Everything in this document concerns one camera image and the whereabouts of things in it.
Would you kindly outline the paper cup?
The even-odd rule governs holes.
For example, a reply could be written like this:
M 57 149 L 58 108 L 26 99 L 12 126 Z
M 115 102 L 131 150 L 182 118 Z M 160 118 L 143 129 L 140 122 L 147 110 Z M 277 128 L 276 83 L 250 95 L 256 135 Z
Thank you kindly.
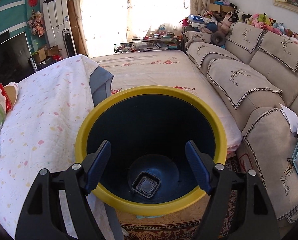
M 10 82 L 8 85 L 4 86 L 4 90 L 11 102 L 12 107 L 14 107 L 19 93 L 18 84 L 15 82 Z

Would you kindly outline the cardboard boxes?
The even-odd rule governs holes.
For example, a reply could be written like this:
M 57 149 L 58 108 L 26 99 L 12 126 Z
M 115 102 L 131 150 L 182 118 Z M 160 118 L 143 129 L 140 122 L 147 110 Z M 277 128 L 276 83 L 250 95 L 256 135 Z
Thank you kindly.
M 234 12 L 236 9 L 237 6 L 228 0 L 210 0 L 208 5 L 208 10 L 214 12 L 228 13 L 229 11 Z

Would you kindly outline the black tower fan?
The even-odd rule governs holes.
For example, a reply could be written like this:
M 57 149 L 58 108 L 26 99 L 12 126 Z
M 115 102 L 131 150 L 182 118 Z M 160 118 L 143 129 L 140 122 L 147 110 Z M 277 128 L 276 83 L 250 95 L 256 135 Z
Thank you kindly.
M 62 30 L 63 41 L 65 45 L 65 50 L 68 57 L 72 57 L 76 55 L 76 51 L 74 49 L 74 44 L 72 41 L 72 35 L 69 28 L 64 28 Z

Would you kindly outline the white cabinet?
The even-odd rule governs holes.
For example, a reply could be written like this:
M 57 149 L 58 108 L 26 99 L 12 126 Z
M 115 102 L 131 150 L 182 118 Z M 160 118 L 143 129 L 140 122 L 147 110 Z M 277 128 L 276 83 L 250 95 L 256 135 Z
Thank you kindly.
M 67 0 L 45 0 L 42 3 L 46 39 L 50 47 L 58 46 L 63 58 L 69 57 L 64 29 L 71 30 Z

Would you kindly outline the cluttered glass table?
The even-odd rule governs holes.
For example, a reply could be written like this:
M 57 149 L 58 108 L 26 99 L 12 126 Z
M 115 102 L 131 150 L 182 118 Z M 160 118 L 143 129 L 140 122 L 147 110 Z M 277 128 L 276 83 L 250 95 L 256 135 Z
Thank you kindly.
M 157 50 L 180 50 L 182 40 L 173 32 L 159 29 L 143 39 L 133 38 L 130 42 L 114 44 L 115 53 L 131 53 Z

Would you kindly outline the black television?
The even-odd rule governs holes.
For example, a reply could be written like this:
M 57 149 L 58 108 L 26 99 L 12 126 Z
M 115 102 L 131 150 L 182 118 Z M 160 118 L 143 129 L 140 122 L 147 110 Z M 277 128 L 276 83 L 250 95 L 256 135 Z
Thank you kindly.
M 37 72 L 31 64 L 31 52 L 25 32 L 0 44 L 0 83 L 18 83 Z

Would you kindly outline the yellow rimmed trash bin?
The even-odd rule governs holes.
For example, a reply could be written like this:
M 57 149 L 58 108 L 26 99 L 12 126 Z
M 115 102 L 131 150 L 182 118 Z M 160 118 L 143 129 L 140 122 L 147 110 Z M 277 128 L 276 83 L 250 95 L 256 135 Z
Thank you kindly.
M 186 143 L 223 164 L 227 155 L 224 127 L 200 98 L 172 87 L 141 86 L 118 92 L 99 103 L 83 121 L 75 158 L 95 153 L 103 140 L 111 155 L 93 193 L 106 204 L 141 216 L 162 216 L 185 209 L 205 196 L 185 154 Z M 147 172 L 161 180 L 152 198 L 131 185 Z

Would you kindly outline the patterned rug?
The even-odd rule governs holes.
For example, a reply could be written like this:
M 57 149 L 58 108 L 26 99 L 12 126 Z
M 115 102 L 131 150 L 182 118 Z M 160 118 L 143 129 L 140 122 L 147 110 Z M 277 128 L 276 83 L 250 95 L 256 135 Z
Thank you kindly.
M 124 229 L 124 239 L 192 239 L 206 206 L 209 196 L 195 204 L 160 217 L 137 217 L 117 211 L 118 220 Z

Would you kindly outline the beige sofa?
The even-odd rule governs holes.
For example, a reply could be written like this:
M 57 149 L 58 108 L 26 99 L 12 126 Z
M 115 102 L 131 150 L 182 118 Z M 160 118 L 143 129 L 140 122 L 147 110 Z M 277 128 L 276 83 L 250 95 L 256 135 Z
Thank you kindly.
M 292 162 L 297 133 L 283 109 L 298 116 L 298 45 L 284 36 L 233 23 L 223 47 L 211 35 L 186 31 L 188 57 L 207 78 L 241 132 L 236 154 L 268 191 L 281 229 L 298 218 L 298 176 Z

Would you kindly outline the plush toy pile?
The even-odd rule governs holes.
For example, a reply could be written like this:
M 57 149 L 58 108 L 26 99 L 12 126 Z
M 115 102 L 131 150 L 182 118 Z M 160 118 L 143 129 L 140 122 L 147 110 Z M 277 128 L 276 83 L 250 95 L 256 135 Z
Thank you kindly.
M 246 27 L 241 35 L 234 35 L 232 25 L 234 23 L 244 23 L 250 25 Z M 224 19 L 217 24 L 217 31 L 223 35 L 229 35 L 228 40 L 241 48 L 247 49 L 250 53 L 254 50 L 251 45 L 251 39 L 256 38 L 256 46 L 261 40 L 265 32 L 272 32 L 284 37 L 284 48 L 289 43 L 298 45 L 298 34 L 284 26 L 284 23 L 277 22 L 274 18 L 270 18 L 266 13 L 263 14 L 246 14 L 243 11 L 229 11 Z

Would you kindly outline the artificial flower bunch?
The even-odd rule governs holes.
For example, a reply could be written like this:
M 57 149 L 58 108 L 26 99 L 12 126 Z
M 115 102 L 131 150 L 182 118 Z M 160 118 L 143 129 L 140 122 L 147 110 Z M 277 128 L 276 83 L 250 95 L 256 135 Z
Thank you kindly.
M 42 12 L 32 10 L 31 17 L 27 21 L 27 24 L 29 25 L 32 35 L 37 35 L 38 37 L 44 35 L 45 29 Z

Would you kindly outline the floral bed sheet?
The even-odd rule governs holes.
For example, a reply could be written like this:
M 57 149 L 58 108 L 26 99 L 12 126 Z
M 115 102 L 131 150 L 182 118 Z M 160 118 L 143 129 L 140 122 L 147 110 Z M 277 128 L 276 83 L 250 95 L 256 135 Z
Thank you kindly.
M 114 76 L 112 94 L 138 86 L 168 86 L 202 99 L 221 120 L 227 137 L 227 153 L 240 146 L 241 132 L 233 116 L 206 77 L 182 51 L 107 55 L 94 57 L 93 61 Z

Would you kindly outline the red snack bag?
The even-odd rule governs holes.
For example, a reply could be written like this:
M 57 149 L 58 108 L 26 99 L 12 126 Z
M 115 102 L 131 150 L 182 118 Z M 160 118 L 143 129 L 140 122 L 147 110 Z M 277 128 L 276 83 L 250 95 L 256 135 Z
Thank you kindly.
M 12 87 L 12 84 L 9 83 L 6 86 L 3 86 L 2 83 L 0 83 L 0 106 L 5 114 L 8 113 L 8 111 L 12 110 L 12 102 L 9 98 L 9 95 L 6 91 L 7 88 L 14 88 Z

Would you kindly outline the black plastic tray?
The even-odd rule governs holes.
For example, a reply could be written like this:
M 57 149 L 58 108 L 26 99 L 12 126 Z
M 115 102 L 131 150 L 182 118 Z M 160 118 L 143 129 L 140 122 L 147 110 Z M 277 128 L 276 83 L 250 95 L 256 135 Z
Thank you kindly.
M 144 198 L 152 198 L 158 191 L 160 184 L 161 180 L 158 177 L 147 172 L 140 172 L 131 188 Z

